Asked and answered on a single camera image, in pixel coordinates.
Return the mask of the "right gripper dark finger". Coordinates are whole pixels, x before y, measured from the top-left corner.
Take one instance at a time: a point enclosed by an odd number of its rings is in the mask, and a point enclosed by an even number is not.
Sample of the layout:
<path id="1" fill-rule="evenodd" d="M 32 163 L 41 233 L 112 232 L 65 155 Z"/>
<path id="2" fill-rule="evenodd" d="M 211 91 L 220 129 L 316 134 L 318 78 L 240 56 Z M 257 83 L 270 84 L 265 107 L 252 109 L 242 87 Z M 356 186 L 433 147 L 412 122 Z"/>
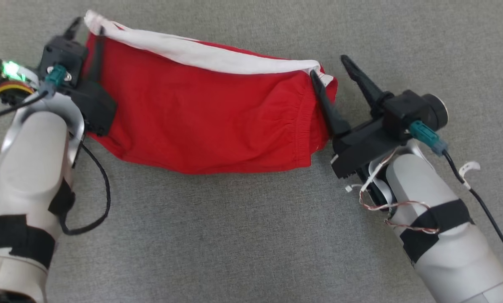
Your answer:
<path id="1" fill-rule="evenodd" d="M 326 93 L 326 86 L 315 70 L 310 71 L 315 96 L 323 115 L 326 128 L 331 137 L 341 137 L 351 132 L 349 123 L 343 119 Z"/>
<path id="2" fill-rule="evenodd" d="M 384 102 L 393 98 L 392 92 L 379 88 L 348 55 L 341 55 L 341 62 L 349 78 L 360 88 L 371 109 L 371 116 L 382 116 L 384 114 Z"/>

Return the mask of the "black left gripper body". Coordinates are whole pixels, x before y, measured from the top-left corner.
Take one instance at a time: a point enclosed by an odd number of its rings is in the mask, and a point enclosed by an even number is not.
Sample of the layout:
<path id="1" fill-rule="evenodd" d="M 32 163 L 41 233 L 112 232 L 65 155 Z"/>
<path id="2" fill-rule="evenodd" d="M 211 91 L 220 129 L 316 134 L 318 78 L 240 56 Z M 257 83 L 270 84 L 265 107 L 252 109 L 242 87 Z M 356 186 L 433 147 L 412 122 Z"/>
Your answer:
<path id="1" fill-rule="evenodd" d="M 82 112 L 87 130 L 96 136 L 107 136 L 116 115 L 117 103 L 99 83 L 83 81 L 69 95 Z"/>

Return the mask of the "red white-trimmed garment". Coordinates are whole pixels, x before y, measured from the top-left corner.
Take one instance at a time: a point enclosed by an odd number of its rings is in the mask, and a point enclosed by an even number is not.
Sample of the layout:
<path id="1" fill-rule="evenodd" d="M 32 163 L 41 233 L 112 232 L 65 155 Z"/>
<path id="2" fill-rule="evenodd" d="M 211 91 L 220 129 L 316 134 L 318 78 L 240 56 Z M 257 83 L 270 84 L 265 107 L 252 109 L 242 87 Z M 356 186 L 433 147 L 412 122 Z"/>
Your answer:
<path id="1" fill-rule="evenodd" d="M 310 72 L 334 101 L 338 81 L 316 60 L 268 57 L 125 27 L 87 11 L 87 46 L 105 30 L 101 84 L 117 103 L 107 136 L 120 160 L 182 174 L 258 174 L 311 165 L 328 131 Z"/>

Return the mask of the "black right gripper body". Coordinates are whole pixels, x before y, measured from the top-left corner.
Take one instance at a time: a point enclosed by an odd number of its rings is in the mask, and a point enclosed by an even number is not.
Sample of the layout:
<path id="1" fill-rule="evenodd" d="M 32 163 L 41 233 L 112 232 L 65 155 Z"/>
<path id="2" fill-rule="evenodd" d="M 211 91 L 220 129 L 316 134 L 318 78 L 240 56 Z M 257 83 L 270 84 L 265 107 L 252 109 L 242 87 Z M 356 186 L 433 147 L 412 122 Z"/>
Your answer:
<path id="1" fill-rule="evenodd" d="M 371 120 L 332 138 L 335 156 L 331 167 L 338 178 L 346 178 L 402 144 L 405 131 L 391 134 L 384 128 L 383 119 Z"/>

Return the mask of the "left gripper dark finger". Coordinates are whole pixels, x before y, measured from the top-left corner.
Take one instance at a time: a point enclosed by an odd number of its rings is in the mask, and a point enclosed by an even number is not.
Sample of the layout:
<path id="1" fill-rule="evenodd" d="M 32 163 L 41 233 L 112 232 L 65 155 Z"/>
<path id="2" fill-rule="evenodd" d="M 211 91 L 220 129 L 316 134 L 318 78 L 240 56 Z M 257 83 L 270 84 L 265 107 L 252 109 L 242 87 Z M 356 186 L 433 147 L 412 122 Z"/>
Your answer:
<path id="1" fill-rule="evenodd" d="M 105 45 L 105 27 L 101 26 L 96 35 L 94 48 L 92 51 L 91 64 L 88 71 L 90 81 L 100 81 L 103 67 L 103 51 Z"/>
<path id="2" fill-rule="evenodd" d="M 82 25 L 82 17 L 75 17 L 71 24 L 65 29 L 63 38 L 65 40 L 75 40 L 75 37 Z"/>

